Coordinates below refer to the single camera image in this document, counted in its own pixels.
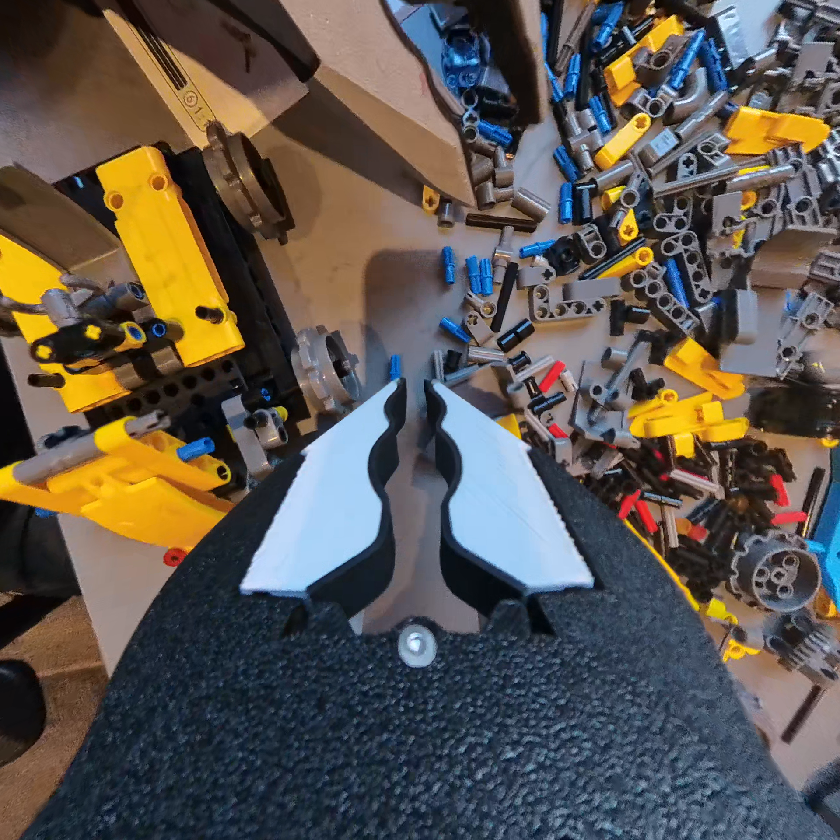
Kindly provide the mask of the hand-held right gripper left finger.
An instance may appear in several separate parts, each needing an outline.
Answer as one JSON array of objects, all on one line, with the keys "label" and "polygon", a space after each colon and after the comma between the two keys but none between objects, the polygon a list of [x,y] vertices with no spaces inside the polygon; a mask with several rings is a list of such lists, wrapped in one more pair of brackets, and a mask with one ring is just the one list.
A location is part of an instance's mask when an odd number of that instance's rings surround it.
[{"label": "hand-held right gripper left finger", "polygon": [[239,590],[283,597],[378,597],[395,540],[387,481],[398,466],[406,381],[381,388],[303,449],[302,463]]}]

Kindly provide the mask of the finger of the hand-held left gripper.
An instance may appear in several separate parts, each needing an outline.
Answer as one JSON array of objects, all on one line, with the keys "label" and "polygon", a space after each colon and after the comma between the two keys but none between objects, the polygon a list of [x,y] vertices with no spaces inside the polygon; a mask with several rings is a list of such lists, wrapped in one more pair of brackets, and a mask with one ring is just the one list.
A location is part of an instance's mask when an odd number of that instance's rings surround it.
[{"label": "finger of the hand-held left gripper", "polygon": [[473,182],[455,116],[387,2],[281,2],[320,60],[314,79],[421,181],[466,207]]},{"label": "finger of the hand-held left gripper", "polygon": [[466,9],[473,29],[486,35],[490,51],[518,106],[517,123],[543,121],[549,106],[537,1],[454,1]]}]

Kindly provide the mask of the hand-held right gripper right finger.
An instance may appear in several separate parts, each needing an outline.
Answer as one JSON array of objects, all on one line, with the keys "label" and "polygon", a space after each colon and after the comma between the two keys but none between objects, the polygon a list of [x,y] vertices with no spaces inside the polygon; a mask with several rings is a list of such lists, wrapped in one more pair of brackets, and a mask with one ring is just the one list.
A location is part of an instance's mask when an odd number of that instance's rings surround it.
[{"label": "hand-held right gripper right finger", "polygon": [[435,464],[447,484],[440,568],[456,595],[590,589],[594,576],[531,449],[442,382],[426,381]]}]

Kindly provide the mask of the pile of small building pieces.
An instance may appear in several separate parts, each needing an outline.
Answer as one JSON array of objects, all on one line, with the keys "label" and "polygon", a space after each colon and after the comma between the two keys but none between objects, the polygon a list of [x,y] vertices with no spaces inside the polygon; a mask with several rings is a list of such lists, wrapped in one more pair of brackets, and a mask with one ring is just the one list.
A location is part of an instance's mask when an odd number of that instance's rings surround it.
[{"label": "pile of small building pieces", "polygon": [[506,418],[653,550],[724,659],[767,652],[838,684],[822,584],[793,613],[728,588],[741,535],[809,540],[838,446],[838,2],[539,2],[559,131],[553,202],[515,183],[524,128],[486,35],[454,2],[406,2],[458,101],[492,257],[441,322],[450,382],[508,374]]}]

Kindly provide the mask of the white instruction booklet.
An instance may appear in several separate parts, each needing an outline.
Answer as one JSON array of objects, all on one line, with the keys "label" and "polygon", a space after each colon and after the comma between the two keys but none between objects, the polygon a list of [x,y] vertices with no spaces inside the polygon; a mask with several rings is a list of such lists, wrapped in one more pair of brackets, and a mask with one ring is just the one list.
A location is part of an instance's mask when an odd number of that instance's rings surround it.
[{"label": "white instruction booklet", "polygon": [[273,46],[211,2],[96,5],[194,145],[213,121],[251,138],[308,94]]}]

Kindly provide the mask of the yellow toy vehicle model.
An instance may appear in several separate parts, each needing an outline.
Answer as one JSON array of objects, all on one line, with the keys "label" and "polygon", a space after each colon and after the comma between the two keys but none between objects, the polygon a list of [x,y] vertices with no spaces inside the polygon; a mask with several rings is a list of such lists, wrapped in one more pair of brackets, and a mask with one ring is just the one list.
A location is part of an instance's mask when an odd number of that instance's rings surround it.
[{"label": "yellow toy vehicle model", "polygon": [[271,162],[218,122],[49,183],[2,168],[2,337],[80,418],[36,438],[2,356],[2,548],[65,586],[46,519],[164,550],[170,567],[320,415],[359,399],[338,331],[294,332],[257,237],[294,227]]}]

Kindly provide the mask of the grey spoked toy wheel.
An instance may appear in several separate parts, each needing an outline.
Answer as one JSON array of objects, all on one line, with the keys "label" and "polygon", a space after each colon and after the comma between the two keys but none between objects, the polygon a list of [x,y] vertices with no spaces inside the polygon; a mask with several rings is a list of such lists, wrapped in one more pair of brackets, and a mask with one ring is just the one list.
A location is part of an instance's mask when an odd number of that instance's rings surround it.
[{"label": "grey spoked toy wheel", "polygon": [[818,559],[796,534],[769,530],[740,535],[727,585],[739,600],[776,613],[796,613],[814,601],[822,584]]}]

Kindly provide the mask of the blue curved toy panel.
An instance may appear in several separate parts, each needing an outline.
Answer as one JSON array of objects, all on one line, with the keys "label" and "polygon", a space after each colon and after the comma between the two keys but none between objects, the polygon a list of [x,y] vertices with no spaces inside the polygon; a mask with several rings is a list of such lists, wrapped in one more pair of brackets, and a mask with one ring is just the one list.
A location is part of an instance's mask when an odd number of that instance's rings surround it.
[{"label": "blue curved toy panel", "polygon": [[822,570],[822,584],[839,609],[839,447],[831,452],[829,481],[809,545]]}]

